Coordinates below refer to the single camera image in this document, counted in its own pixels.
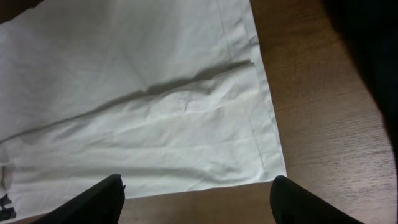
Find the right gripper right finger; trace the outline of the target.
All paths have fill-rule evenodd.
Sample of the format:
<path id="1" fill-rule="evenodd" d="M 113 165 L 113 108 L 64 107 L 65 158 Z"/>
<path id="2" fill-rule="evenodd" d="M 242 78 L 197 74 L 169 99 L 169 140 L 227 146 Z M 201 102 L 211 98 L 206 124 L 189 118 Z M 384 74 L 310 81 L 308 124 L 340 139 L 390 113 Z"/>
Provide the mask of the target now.
<path id="1" fill-rule="evenodd" d="M 277 224 L 362 224 L 282 175 L 271 185 L 270 205 Z"/>

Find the white polo shirt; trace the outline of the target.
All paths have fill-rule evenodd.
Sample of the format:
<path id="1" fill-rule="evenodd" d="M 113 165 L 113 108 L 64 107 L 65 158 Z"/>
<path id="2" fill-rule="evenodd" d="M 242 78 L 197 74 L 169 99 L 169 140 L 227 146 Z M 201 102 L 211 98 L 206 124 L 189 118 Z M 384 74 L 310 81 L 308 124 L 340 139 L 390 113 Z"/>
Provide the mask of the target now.
<path id="1" fill-rule="evenodd" d="M 1 181 L 21 220 L 285 175 L 251 3 L 43 1 L 1 24 Z"/>

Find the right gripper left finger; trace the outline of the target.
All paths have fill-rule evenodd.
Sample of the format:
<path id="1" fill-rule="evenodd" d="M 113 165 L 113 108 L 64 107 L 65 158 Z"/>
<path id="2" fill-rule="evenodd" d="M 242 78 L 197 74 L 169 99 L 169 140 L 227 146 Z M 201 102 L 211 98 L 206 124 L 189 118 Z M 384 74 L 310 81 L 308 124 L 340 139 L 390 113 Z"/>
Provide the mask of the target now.
<path id="1" fill-rule="evenodd" d="M 125 186 L 112 174 L 32 224 L 118 224 Z"/>

